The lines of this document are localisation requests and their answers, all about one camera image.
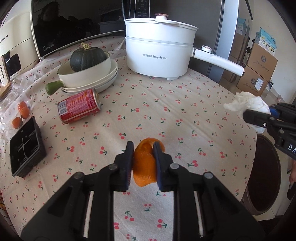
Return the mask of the white tissue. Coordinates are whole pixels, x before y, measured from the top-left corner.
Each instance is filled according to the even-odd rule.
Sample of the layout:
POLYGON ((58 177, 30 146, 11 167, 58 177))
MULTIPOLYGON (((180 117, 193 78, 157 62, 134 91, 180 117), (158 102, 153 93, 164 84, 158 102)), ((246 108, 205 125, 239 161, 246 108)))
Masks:
POLYGON ((246 110, 254 110, 260 113, 271 114, 269 106, 260 96, 255 96, 250 92, 236 92, 234 100, 231 103, 225 103, 223 107, 229 111, 235 112, 241 119, 246 110))

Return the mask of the orange peel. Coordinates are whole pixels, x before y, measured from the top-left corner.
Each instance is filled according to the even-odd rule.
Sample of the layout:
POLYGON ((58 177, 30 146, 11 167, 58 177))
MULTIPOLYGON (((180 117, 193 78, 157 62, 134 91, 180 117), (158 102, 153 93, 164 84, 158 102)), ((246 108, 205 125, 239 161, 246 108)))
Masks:
POLYGON ((165 146, 160 140, 157 138, 145 138, 138 144, 133 153, 133 178, 139 187, 144 187, 157 181, 157 164, 153 153, 155 142, 159 142, 161 150, 164 152, 165 146))

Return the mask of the brown round trash bin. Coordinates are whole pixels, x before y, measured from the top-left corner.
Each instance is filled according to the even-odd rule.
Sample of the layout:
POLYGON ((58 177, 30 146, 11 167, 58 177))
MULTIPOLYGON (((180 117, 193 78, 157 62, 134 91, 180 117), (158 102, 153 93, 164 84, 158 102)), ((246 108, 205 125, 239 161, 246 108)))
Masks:
POLYGON ((258 134, 253 167, 241 203, 252 215, 261 215, 273 206, 280 184, 278 153, 266 136, 258 134))

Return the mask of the lower cardboard box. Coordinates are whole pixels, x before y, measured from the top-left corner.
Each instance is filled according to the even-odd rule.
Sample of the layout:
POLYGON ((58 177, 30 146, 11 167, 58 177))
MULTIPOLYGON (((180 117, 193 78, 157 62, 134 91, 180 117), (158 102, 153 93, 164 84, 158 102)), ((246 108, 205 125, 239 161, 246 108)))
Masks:
POLYGON ((245 67, 244 74, 238 81, 237 88, 244 92, 250 92, 255 96, 261 96, 268 82, 250 67, 245 67))

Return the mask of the cardboard box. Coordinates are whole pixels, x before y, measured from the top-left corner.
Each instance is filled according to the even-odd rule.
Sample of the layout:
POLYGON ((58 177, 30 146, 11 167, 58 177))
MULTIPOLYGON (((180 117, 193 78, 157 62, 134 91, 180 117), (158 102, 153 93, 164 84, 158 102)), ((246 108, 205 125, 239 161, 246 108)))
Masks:
POLYGON ((255 96, 261 96, 268 82, 250 67, 245 67, 244 74, 238 81, 237 88, 244 92, 250 92, 255 96))
POLYGON ((271 80, 278 60, 259 44, 253 43, 247 66, 258 73, 266 81, 271 80))

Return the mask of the upper cardboard box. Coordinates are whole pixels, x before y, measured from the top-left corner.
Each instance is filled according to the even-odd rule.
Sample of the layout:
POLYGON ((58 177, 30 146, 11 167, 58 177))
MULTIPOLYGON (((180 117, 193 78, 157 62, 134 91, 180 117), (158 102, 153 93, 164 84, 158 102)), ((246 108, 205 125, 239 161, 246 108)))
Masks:
POLYGON ((271 80, 278 60, 259 44, 253 43, 247 66, 258 73, 266 81, 271 80))

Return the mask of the cherry print tablecloth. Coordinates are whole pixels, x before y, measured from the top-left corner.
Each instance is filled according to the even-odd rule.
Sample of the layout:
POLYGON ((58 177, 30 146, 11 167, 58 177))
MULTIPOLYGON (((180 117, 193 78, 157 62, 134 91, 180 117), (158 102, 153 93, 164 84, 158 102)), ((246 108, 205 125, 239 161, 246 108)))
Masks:
POLYGON ((1 133, 1 192, 17 233, 75 172, 90 174, 111 164, 127 141, 137 145, 157 138, 174 162, 189 171, 212 172, 237 198, 245 192, 253 166, 256 132, 225 103, 234 95, 194 71, 173 81, 137 75, 126 64, 123 37, 91 41, 118 63, 114 83, 100 94, 100 113, 62 123, 59 91, 45 92, 58 68, 77 45, 57 52, 14 79, 14 88, 29 99, 42 133, 46 157, 25 178, 11 175, 10 133, 1 133))

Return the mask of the blue white carton box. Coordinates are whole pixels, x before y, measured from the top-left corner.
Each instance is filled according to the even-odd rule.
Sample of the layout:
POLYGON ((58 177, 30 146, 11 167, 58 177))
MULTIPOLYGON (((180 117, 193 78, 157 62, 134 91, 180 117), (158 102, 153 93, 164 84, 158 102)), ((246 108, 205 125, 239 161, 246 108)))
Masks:
POLYGON ((276 52, 276 41, 263 28, 260 28, 260 30, 256 32, 254 42, 274 56, 276 52))

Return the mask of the black plastic tray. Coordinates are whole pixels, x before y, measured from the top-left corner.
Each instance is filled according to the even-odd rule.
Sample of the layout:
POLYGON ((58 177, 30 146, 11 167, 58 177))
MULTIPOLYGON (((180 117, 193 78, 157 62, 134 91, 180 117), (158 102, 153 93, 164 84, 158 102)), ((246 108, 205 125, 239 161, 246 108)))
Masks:
POLYGON ((46 157, 41 131, 31 117, 10 140, 11 174, 24 178, 46 157))

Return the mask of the small orange tomato top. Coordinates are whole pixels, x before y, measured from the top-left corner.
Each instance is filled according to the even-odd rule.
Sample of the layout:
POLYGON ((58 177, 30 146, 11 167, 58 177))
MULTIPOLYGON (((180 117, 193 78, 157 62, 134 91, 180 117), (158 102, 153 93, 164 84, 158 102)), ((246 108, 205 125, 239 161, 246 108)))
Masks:
POLYGON ((27 107, 27 103, 25 101, 21 101, 18 104, 18 111, 21 111, 22 108, 27 107))

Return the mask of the white Royalstar electric pot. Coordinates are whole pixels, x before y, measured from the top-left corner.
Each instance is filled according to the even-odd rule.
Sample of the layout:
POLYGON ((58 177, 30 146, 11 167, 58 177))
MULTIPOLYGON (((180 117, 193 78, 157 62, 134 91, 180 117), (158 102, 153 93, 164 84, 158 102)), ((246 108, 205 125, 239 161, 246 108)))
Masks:
POLYGON ((210 47, 194 47, 197 27, 167 17, 166 14, 156 14, 155 18, 125 20, 126 57, 130 70, 174 80, 186 74, 190 59, 195 58, 243 75, 242 66, 213 54, 210 47))

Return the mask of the stacked white plates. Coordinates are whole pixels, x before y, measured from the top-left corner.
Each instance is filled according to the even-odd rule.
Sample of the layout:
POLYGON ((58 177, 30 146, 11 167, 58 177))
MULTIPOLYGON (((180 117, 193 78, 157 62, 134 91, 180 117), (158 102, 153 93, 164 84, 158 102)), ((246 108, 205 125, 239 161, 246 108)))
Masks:
POLYGON ((84 91, 86 89, 98 88, 98 87, 106 84, 107 82, 109 82, 113 78, 115 78, 117 76, 117 74, 118 74, 118 64, 117 64, 117 62, 115 60, 112 59, 111 60, 110 72, 104 78, 96 80, 95 82, 84 85, 82 87, 76 87, 76 88, 62 87, 61 89, 66 93, 76 93, 76 92, 79 92, 79 91, 84 91))

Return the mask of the dark green pumpkin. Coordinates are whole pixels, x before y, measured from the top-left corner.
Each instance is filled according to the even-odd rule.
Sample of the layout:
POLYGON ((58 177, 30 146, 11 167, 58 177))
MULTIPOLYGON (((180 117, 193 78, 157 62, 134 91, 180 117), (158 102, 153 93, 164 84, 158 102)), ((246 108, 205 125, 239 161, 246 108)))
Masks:
POLYGON ((98 47, 81 43, 81 48, 75 50, 70 57, 70 67, 74 72, 79 72, 107 59, 105 52, 98 47))

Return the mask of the cream countertop appliance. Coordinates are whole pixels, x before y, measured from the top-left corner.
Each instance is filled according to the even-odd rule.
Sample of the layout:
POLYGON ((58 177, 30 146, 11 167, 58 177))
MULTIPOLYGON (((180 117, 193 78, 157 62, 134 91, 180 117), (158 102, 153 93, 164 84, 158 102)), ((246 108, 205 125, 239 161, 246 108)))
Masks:
POLYGON ((19 74, 32 69, 39 62, 30 18, 29 12, 22 13, 1 26, 1 83, 3 85, 19 74))

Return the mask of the black Midea microwave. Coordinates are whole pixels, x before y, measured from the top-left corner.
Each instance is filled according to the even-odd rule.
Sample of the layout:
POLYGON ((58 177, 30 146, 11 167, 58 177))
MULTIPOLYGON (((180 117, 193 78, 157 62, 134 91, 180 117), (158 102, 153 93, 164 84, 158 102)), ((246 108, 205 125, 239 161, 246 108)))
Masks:
POLYGON ((122 1, 31 1, 31 26, 40 59, 72 44, 125 30, 122 1))

